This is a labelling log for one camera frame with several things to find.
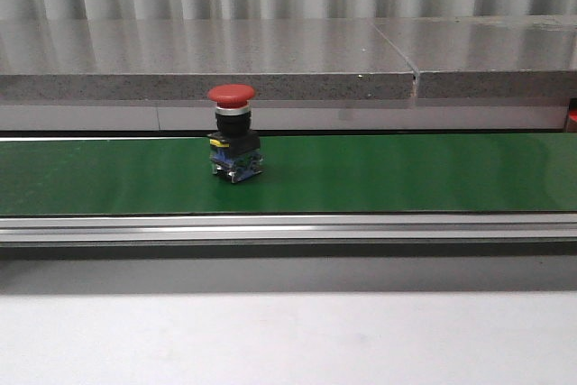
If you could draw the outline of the green conveyor belt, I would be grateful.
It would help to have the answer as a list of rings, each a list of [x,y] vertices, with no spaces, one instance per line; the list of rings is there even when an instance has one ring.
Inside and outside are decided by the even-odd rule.
[[[537,212],[576,207],[572,133],[269,136],[263,172],[213,175],[205,138],[7,141],[1,213]]]

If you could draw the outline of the grey stone counter slab right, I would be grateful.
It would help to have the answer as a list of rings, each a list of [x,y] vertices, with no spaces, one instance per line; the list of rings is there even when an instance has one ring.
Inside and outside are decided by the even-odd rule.
[[[549,17],[376,19],[416,96],[562,103],[576,96],[576,25]]]

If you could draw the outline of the grey stone counter slab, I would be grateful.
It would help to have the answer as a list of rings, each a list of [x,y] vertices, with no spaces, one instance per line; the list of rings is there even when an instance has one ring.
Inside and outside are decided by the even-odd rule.
[[[416,96],[562,103],[576,96],[576,25],[549,17],[376,19]]]
[[[264,100],[404,100],[414,76],[366,20],[6,20],[1,98],[201,100],[243,83]]]

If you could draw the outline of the white cabinet panel under counter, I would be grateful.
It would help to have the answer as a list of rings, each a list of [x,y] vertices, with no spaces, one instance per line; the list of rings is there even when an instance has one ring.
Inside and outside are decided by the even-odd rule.
[[[304,130],[502,130],[561,129],[568,102],[485,103],[425,101],[260,101],[252,103],[252,125],[261,131]],[[209,131],[215,109],[209,101],[146,105],[99,103],[1,105],[1,129],[8,131]]]

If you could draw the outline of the grey stone counter slab left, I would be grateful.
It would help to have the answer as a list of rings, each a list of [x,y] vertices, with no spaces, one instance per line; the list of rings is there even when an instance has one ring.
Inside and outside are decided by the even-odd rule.
[[[201,100],[243,83],[264,100],[404,100],[414,76],[366,20],[6,20],[1,98]]]

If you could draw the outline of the red object at right edge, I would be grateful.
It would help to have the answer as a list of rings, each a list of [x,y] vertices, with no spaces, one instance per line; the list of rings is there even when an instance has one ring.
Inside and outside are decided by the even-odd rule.
[[[564,130],[567,133],[577,132],[577,99],[573,98],[569,104]]]

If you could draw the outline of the aluminium conveyor frame rail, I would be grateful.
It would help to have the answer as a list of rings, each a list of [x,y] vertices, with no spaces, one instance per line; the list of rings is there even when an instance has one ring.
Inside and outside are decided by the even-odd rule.
[[[7,217],[4,260],[556,255],[575,213]]]

